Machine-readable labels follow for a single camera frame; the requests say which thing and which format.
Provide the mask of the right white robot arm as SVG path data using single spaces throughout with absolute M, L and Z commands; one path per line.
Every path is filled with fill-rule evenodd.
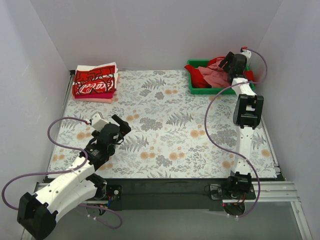
M 226 184 L 227 195 L 232 199 L 240 197 L 244 200 L 246 195 L 253 192 L 252 168 L 248 160 L 253 136 L 261 122 L 264 98 L 254 92 L 245 75 L 251 55 L 251 51 L 243 48 L 237 54 L 229 52 L 219 64 L 227 73 L 227 81 L 237 96 L 233 113 L 233 123 L 236 126 L 235 159 Z

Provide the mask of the pink t shirt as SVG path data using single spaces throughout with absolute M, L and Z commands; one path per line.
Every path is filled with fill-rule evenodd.
M 226 88 L 231 84 L 228 82 L 228 74 L 219 67 L 224 57 L 217 57 L 210 60 L 206 67 L 199 66 L 197 69 L 201 73 L 203 79 L 212 88 Z

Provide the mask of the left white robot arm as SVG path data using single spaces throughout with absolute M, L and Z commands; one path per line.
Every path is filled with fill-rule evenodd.
M 66 213 L 86 200 L 119 200 L 122 188 L 108 186 L 96 174 L 131 131 L 129 124 L 116 114 L 111 118 L 114 122 L 103 119 L 100 113 L 93 115 L 88 121 L 94 129 L 92 139 L 70 167 L 45 187 L 20 198 L 17 221 L 36 240 L 48 237 Z

